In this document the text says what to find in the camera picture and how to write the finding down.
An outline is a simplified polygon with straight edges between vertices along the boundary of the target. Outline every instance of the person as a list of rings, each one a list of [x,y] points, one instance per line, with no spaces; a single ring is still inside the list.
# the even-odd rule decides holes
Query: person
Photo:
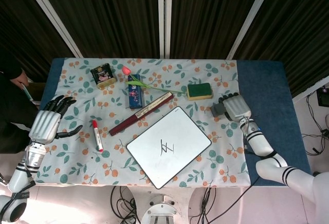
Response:
[[[0,154],[23,151],[30,141],[28,131],[12,124],[31,128],[38,113],[37,107],[23,92],[22,84],[29,85],[19,62],[0,48]]]

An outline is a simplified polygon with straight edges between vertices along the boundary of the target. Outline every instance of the floral tablecloth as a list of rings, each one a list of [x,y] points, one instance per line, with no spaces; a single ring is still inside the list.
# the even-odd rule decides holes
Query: floral tablecloth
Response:
[[[104,63],[111,65],[117,82],[99,90],[90,69]],[[188,84],[208,82],[213,98],[189,101],[186,94],[175,94],[169,103],[112,137],[108,131],[137,111],[129,109],[126,79],[121,72],[123,65],[155,87],[186,91]],[[68,58],[55,96],[71,96],[77,102],[63,117],[59,131],[72,130],[78,125],[83,128],[73,137],[55,139],[46,146],[47,153],[35,180],[39,184],[151,185],[126,145],[162,115],[180,106],[212,144],[166,186],[248,186],[242,132],[237,123],[213,118],[210,111],[219,97],[234,92],[239,92],[236,61]],[[145,104],[163,93],[144,89]],[[98,121],[102,153],[96,150],[93,119]]]

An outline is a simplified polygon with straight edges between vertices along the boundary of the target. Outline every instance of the sponge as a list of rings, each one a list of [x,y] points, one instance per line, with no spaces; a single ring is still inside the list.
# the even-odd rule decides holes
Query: sponge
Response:
[[[190,101],[212,98],[210,84],[189,84],[187,86],[187,97]]]

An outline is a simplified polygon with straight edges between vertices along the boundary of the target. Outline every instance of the blue cloth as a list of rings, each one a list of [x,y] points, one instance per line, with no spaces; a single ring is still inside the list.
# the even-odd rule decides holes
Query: blue cloth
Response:
[[[42,108],[54,97],[64,60],[57,58],[52,62],[41,100]],[[283,64],[274,61],[237,61],[237,72],[240,93],[251,109],[251,117],[273,149],[288,165],[310,173]],[[250,154],[245,156],[253,183],[258,177],[255,164],[259,158]],[[255,185],[283,184],[260,178]]]

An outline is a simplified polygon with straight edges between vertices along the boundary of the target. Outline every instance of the person's hand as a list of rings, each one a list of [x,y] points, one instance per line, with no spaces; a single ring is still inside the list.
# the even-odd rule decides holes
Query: person's hand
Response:
[[[21,75],[19,75],[17,78],[11,79],[10,81],[13,84],[17,85],[20,89],[23,89],[22,84],[24,84],[25,86],[29,86],[29,82],[24,71],[22,71]]]

